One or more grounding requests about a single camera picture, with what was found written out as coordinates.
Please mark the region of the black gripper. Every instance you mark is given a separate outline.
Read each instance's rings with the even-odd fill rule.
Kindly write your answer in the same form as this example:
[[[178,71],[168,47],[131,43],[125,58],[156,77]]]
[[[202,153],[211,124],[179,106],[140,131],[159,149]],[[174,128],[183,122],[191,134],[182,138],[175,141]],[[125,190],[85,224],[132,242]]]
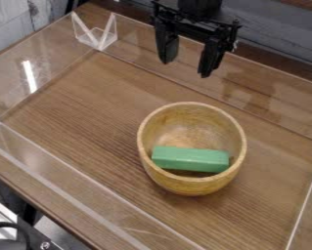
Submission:
[[[223,11],[223,0],[153,0],[152,5],[162,62],[168,64],[176,59],[183,35],[206,43],[198,73],[203,78],[210,77],[226,51],[237,48],[239,19]]]

